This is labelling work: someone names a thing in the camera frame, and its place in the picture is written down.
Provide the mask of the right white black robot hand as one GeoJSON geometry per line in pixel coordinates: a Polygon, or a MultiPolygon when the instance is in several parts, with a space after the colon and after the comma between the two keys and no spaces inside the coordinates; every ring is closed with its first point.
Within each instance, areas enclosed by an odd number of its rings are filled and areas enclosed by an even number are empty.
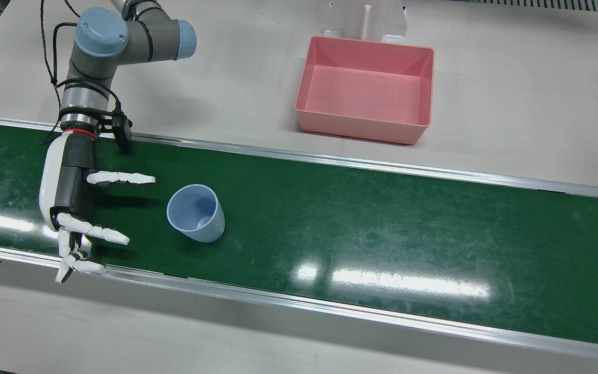
{"type": "Polygon", "coordinates": [[[156,178],[142,173],[97,169],[97,136],[83,129],[62,131],[48,147],[41,177],[38,204],[47,228],[58,235],[61,284],[74,272],[104,274],[104,265],[89,259],[89,237],[128,245],[129,237],[90,223],[96,188],[110,184],[154,184],[156,178]]]}

